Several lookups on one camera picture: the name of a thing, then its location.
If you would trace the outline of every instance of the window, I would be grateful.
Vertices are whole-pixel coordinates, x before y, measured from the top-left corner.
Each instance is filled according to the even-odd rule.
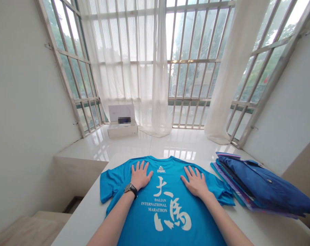
[[[76,0],[38,0],[59,71],[82,137],[105,116],[94,82]]]
[[[230,109],[226,129],[233,142],[245,140],[244,131],[266,90],[272,86],[271,75],[279,69],[278,62],[285,59],[283,54],[290,48],[292,36],[297,35],[295,28],[309,1],[270,1]]]
[[[234,7],[234,1],[167,0],[168,103],[173,127],[204,126]]]

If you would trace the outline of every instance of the open box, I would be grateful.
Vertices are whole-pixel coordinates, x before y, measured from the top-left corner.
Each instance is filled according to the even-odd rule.
[[[110,124],[107,132],[109,138],[126,137],[138,134],[138,126],[135,118],[135,107],[130,105],[112,105],[108,106],[110,114]],[[119,117],[131,117],[130,124],[119,124]]]

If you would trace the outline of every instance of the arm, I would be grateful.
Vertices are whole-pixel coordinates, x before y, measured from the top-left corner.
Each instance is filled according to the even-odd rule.
[[[153,171],[151,171],[147,176],[147,168],[149,163],[146,163],[145,168],[144,163],[145,161],[142,161],[139,168],[138,162],[136,170],[133,165],[131,166],[131,183],[138,191],[149,183],[153,175]],[[124,193],[97,229],[95,234],[92,236],[87,246],[117,245],[123,225],[134,199],[135,195],[133,192],[128,191]]]
[[[181,176],[182,181],[194,196],[198,196],[204,202],[215,220],[220,232],[222,233],[227,245],[253,245],[219,204],[214,194],[209,191],[204,174],[200,174],[197,168],[195,168],[195,174],[194,170],[190,166],[189,170],[190,172],[187,167],[185,167],[185,172],[189,182],[184,176]]]

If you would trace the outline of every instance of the watch face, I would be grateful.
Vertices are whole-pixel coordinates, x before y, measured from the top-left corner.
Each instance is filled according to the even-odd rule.
[[[131,188],[131,183],[129,183],[125,188],[124,188],[124,192],[129,191]]]

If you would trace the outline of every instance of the peak logo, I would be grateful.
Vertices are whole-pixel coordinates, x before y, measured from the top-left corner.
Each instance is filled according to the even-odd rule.
[[[158,173],[165,173],[165,170],[163,169],[162,166],[159,166],[159,168],[157,169]]]

